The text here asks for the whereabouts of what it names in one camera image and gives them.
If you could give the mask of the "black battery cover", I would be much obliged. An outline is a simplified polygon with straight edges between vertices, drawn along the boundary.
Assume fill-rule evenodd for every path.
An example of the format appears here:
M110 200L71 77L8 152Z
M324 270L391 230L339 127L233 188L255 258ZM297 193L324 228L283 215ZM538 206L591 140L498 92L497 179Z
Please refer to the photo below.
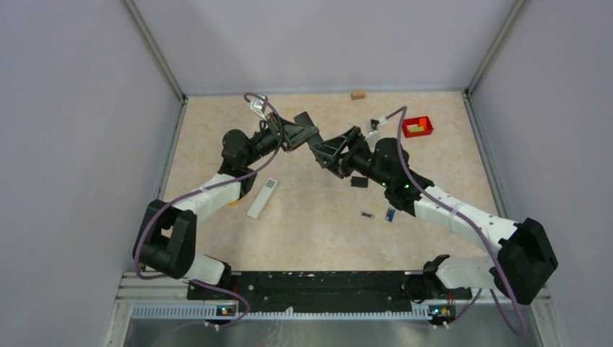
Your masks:
M369 180L366 177L352 176L350 180L351 186L356 188L366 189L369 186Z

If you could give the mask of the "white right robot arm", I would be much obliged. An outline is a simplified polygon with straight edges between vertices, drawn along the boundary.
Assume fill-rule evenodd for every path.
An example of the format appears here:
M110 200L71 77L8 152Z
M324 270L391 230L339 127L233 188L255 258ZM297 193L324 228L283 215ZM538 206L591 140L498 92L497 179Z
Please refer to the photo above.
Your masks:
M339 178L357 172L384 187L396 210L448 228L485 251L483 257L439 256L425 265L425 291L442 298L456 288L497 289L529 305L558 268L543 225L533 218L514 221L484 212L448 194L408 166L398 139L384 137L370 147L360 128L323 140L308 140L316 161Z

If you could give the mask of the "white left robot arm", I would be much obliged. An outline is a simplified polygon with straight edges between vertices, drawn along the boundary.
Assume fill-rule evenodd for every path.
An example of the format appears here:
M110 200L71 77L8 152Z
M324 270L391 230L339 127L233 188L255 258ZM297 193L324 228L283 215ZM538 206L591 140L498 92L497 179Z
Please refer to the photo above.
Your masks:
M320 138L306 111L293 121L270 113L264 122L265 128L252 137L239 129L226 132L222 139L223 162L207 183L171 202L153 200L147 206L132 251L136 266L150 267L158 271L159 277L203 282L215 299L229 295L230 265L196 253L199 223L251 190L257 172L250 165L265 156L273 157L279 150L291 152Z

